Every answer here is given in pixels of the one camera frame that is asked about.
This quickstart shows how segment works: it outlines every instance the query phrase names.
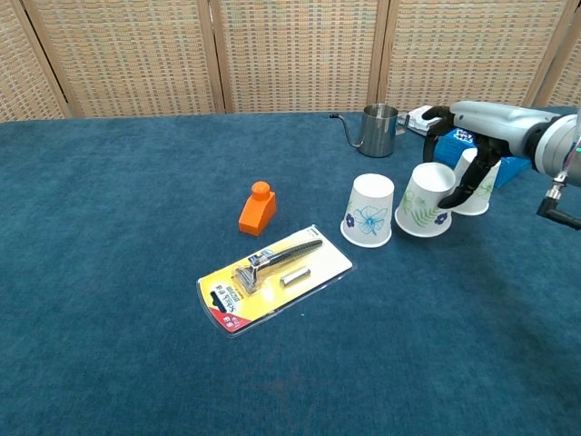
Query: blue box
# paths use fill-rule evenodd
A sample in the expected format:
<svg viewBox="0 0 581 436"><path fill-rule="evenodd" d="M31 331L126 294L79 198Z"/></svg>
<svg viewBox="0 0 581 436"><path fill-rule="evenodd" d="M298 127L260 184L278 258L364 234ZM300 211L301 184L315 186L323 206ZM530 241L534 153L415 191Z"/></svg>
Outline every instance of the blue box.
<svg viewBox="0 0 581 436"><path fill-rule="evenodd" d="M434 151L434 160L442 162L454 169L460 160L462 152L471 147L476 147L472 134L462 129L455 129L446 136L439 138L436 150ZM528 159L502 157L494 186L499 188L507 184L509 180L515 178L520 172L531 166L531 162Z"/></svg>

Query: pitcher spout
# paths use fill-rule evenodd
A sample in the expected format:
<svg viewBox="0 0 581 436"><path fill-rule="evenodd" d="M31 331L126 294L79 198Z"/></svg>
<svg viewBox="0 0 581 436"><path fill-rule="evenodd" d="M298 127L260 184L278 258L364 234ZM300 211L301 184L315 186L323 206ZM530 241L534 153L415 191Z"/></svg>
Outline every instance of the pitcher spout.
<svg viewBox="0 0 581 436"><path fill-rule="evenodd" d="M349 143L349 145L351 147L355 147L355 148L361 147L361 144L363 144L363 141L359 141L358 143L355 143L351 140L351 135L349 133L349 126L347 125L345 118L343 118L343 115L331 114L331 115L329 115L329 118L339 118L343 122L343 127L345 128L345 136L347 136L347 142Z"/></svg>

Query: upside-down paper cup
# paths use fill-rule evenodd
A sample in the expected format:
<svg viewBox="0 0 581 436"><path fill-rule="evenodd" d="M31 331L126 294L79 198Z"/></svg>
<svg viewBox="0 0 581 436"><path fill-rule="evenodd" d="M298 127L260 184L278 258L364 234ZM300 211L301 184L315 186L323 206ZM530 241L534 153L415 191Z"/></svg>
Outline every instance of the upside-down paper cup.
<svg viewBox="0 0 581 436"><path fill-rule="evenodd" d="M393 182L380 174L362 174L353 182L341 233L359 247L377 248L391 237Z"/></svg>
<svg viewBox="0 0 581 436"><path fill-rule="evenodd" d="M421 238L443 234L452 224L452 213L438 208L439 201L452 193L454 172L442 163L422 163L414 168L406 192L395 212L398 226Z"/></svg>
<svg viewBox="0 0 581 436"><path fill-rule="evenodd" d="M462 156L460 156L460 159L456 164L456 168L454 169L454 173L456 174L456 185L460 183L462 174L466 172L467 168L476 157L477 152L478 150L476 148L467 148L464 150L464 152L462 152ZM496 165L490 168L487 176L480 183L478 188L476 188L476 191L474 191L472 195L470 195L468 199L463 202L463 204L455 207L453 211L461 215L471 216L481 215L482 213L486 212L490 206L490 195L494 189L494 182L497 180L499 169L500 161L498 161Z"/></svg>

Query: orange block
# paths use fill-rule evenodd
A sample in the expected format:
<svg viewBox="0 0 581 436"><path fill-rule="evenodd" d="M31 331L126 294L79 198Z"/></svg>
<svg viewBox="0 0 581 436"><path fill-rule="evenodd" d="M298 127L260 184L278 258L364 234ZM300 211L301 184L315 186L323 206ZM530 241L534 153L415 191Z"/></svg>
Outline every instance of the orange block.
<svg viewBox="0 0 581 436"><path fill-rule="evenodd" d="M251 196L240 215L238 227L241 232L258 236L276 213L276 197L266 182L252 186Z"/></svg>

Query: clear plastic blister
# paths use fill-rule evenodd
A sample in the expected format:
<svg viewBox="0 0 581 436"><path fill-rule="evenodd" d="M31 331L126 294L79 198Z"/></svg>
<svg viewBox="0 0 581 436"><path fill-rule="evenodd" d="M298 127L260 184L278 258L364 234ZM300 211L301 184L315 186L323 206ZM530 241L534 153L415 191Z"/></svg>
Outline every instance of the clear plastic blister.
<svg viewBox="0 0 581 436"><path fill-rule="evenodd" d="M345 256L312 225L197 282L208 317L238 336L353 271Z"/></svg>

